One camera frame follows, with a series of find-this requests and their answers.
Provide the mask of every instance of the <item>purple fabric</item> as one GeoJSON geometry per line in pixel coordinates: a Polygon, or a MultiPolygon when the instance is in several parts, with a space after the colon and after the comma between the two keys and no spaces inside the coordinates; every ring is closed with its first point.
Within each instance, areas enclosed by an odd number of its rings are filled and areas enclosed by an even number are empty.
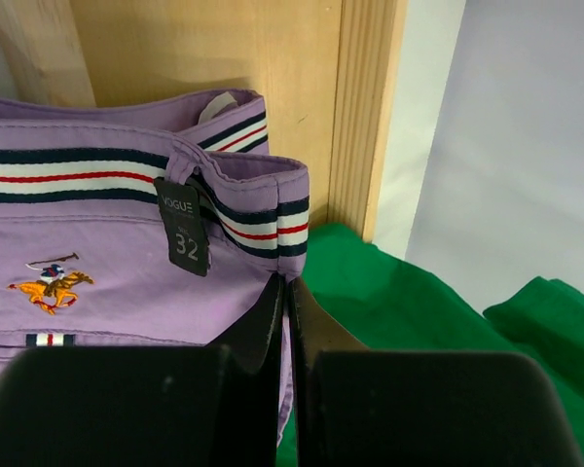
{"type": "MultiPolygon", "coordinates": [[[[283,211],[286,205],[307,198],[307,168],[266,155],[264,101],[252,91],[231,90],[238,108],[193,126],[207,102],[220,92],[121,109],[57,109],[0,99],[0,158],[4,157],[0,175],[25,172],[21,164],[17,170],[10,165],[10,158],[19,151],[43,150],[39,158],[61,148],[142,151],[168,158],[160,174],[167,179],[203,188],[201,183],[211,190],[215,199],[206,200],[210,208],[218,202],[240,220],[245,213],[278,213],[275,225],[264,225],[276,232],[274,251],[302,243],[307,239],[307,212],[285,215],[283,211]],[[205,153],[197,144],[244,152],[205,153]],[[194,173],[200,182],[193,180],[194,173]]],[[[63,165],[35,163],[30,169],[54,175],[52,170],[63,170],[63,165]]],[[[38,190],[38,183],[24,182],[2,183],[0,190],[26,193],[28,186],[38,190]]],[[[91,186],[105,187],[93,182],[91,186]]],[[[31,334],[75,335],[77,345],[205,344],[255,303],[272,271],[288,279],[300,274],[304,252],[272,258],[251,254],[240,243],[260,246],[264,241],[259,235],[257,239],[249,235],[238,243],[237,230],[247,229],[251,234],[261,227],[232,224],[221,216],[219,212],[220,222],[206,226],[211,270],[207,277],[198,277],[168,261],[155,204],[132,199],[0,203],[0,346],[6,346],[0,347],[0,368],[25,347],[25,336],[31,334]],[[69,304],[73,297],[66,297],[63,304],[69,305],[50,315],[29,301],[34,294],[26,287],[41,277],[26,263],[72,252],[77,252],[78,259],[60,264],[65,274],[81,272],[94,283],[74,285],[73,303],[69,304]]],[[[279,438],[292,407],[287,318],[284,328],[279,438]]]]}

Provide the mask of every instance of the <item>wooden panel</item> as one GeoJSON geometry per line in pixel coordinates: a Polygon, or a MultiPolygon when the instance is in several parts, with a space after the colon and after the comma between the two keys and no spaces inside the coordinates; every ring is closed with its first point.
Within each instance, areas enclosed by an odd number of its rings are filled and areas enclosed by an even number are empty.
{"type": "Polygon", "coordinates": [[[374,234],[406,0],[344,0],[328,220],[374,234]]]}
{"type": "Polygon", "coordinates": [[[310,168],[326,219],[341,0],[72,0],[97,104],[214,86],[267,98],[273,154],[310,168]]]}
{"type": "Polygon", "coordinates": [[[69,0],[0,0],[0,44],[23,100],[95,105],[69,0]]]}

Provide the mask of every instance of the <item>green fabric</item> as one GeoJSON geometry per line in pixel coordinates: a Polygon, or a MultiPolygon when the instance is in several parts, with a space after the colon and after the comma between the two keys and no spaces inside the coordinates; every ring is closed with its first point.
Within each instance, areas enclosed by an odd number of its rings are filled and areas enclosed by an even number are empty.
{"type": "MultiPolygon", "coordinates": [[[[371,347],[528,354],[556,384],[584,453],[584,296],[575,289],[536,278],[488,309],[485,319],[435,275],[363,243],[341,225],[310,233],[303,277],[322,307],[371,347]]],[[[277,466],[294,465],[291,419],[277,466]]]]}

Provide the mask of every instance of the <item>black tag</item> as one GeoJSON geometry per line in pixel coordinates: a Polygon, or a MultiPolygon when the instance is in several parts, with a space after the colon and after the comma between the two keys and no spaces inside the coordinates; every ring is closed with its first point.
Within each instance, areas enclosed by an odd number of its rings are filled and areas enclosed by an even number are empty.
{"type": "Polygon", "coordinates": [[[205,277],[208,241],[199,210],[199,195],[189,185],[154,180],[158,206],[168,239],[168,258],[176,266],[205,277]]]}

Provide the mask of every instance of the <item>purple shorts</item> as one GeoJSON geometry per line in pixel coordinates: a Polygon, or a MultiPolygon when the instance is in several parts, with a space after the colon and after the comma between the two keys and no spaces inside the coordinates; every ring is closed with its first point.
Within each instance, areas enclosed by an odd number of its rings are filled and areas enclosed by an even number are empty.
{"type": "MultiPolygon", "coordinates": [[[[300,274],[308,209],[307,168],[268,156],[254,92],[91,110],[0,99],[0,372],[29,346],[209,343],[274,271],[300,274]],[[157,177],[201,195],[206,277],[169,261],[157,177]]],[[[292,407],[284,330],[279,437],[292,407]]]]}

